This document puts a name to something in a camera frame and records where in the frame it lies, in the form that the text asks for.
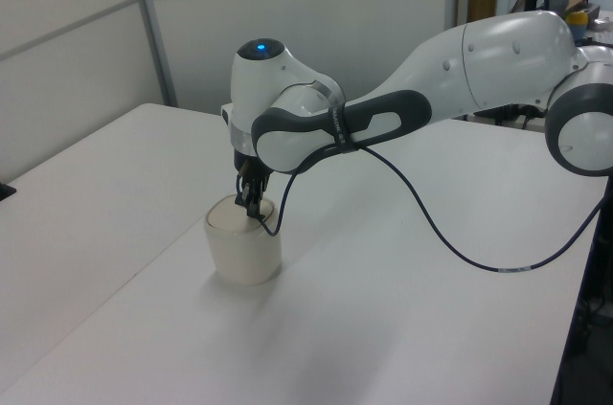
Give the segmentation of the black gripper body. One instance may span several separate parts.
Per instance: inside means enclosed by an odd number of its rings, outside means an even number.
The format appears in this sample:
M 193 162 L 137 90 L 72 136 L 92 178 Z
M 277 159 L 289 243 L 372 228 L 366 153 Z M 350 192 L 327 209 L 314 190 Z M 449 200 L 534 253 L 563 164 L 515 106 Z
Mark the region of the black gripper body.
M 266 166 L 258 156 L 246 155 L 236 149 L 234 150 L 234 165 L 243 183 L 262 183 L 273 173 L 273 170 Z

